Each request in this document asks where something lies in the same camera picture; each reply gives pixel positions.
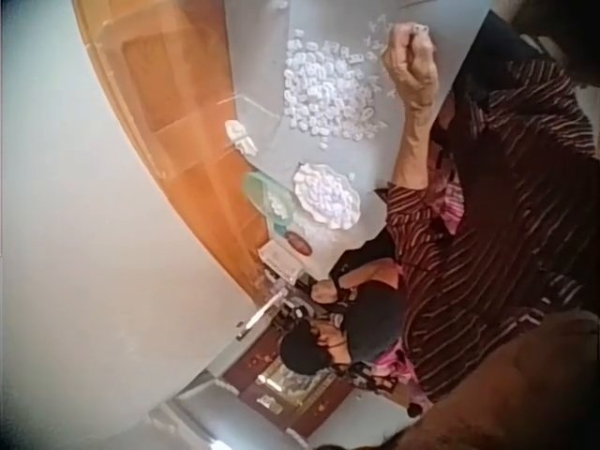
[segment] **hand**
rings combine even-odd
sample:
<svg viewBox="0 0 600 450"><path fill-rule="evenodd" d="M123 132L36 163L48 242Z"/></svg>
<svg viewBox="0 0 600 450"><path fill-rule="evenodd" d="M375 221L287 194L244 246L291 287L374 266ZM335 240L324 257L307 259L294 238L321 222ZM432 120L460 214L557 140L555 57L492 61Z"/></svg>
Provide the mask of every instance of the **hand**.
<svg viewBox="0 0 600 450"><path fill-rule="evenodd" d="M432 118L433 103L440 89L434 52L429 29L408 22L394 26L382 56L407 114L424 120Z"/></svg>
<svg viewBox="0 0 600 450"><path fill-rule="evenodd" d="M327 305L336 303L338 300L338 290L331 279L318 281L310 292L310 297L317 303Z"/></svg>

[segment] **table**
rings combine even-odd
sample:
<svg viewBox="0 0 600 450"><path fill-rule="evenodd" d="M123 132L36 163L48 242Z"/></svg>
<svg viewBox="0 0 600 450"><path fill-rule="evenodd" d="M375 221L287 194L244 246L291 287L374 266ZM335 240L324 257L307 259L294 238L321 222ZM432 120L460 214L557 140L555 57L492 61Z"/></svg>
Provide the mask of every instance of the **table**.
<svg viewBox="0 0 600 450"><path fill-rule="evenodd" d="M334 40L353 52L363 52L368 23L382 14L389 22L425 23L438 50L438 111L491 0L432 0L408 7L401 7L402 0L291 0L289 8L284 9L277 8L279 3L274 1L225 2L237 114L259 148L259 154L247 160L285 188L292 189L293 174L302 162L328 164L339 173L355 174L352 186L361 196L359 222L346 232L336 232L330 243L318 239L320 242L315 244L313 236L305 235L316 250L308 271L315 278L324 278L345 250L362 246L384 226L385 205L373 189L384 186L391 176L404 111L399 99L385 95L376 98L378 117L390 125L388 129L372 141L333 139L326 151L320 150L318 138L290 129L289 119L282 115L282 73L288 38L293 30L303 29L306 40ZM381 70L381 65L373 65L372 70Z"/></svg>

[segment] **light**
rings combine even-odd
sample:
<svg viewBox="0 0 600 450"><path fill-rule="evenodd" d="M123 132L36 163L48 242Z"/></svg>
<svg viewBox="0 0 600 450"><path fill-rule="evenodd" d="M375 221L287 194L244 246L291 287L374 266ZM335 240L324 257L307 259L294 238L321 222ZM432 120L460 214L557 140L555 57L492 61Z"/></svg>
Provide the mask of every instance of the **light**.
<svg viewBox="0 0 600 450"><path fill-rule="evenodd" d="M214 441L210 444L210 450L232 450L232 448L222 441Z"/></svg>

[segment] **green container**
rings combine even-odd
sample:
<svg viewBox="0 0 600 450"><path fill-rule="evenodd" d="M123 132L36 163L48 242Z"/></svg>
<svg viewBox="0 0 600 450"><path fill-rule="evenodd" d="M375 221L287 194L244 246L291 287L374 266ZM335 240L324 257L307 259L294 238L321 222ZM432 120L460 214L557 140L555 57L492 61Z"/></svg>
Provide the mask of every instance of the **green container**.
<svg viewBox="0 0 600 450"><path fill-rule="evenodd" d="M282 227L287 227L292 223L295 209L292 195L277 181L262 172L250 172L244 177L243 189L247 198L268 220ZM275 214L267 198L267 192L275 195L285 206L287 210L285 218Z"/></svg>

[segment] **table surface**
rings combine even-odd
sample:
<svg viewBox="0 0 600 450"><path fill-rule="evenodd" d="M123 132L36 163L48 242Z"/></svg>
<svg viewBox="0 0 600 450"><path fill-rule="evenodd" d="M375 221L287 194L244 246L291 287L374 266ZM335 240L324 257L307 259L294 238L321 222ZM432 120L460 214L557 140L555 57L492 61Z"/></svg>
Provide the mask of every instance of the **table surface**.
<svg viewBox="0 0 600 450"><path fill-rule="evenodd" d="M398 98L385 95L392 86L382 74L382 66L365 64L361 68L366 74L382 75L383 90L375 99L375 109L378 119L389 128L373 140L330 139L326 151L319 149L319 138L290 129L289 118L282 114L282 73L286 43L293 30L304 30L305 41L337 41L350 47L351 53L364 53L366 36L385 41L383 32L379 36L368 29L368 23L376 22L382 14L389 22L427 24L437 47L439 110L490 3L431 0L406 7L402 0L291 0L288 8L277 9L274 0L226 0L238 119L259 148L256 157L247 158L250 164L288 189L293 188L293 174L302 162L328 164L338 173L355 175L352 186L361 196L359 222L348 231L336 232L336 239L329 244L303 234L315 250L308 269L315 278L326 277L343 251L360 247L384 226L385 205L373 189L384 186L392 174L404 111Z"/></svg>

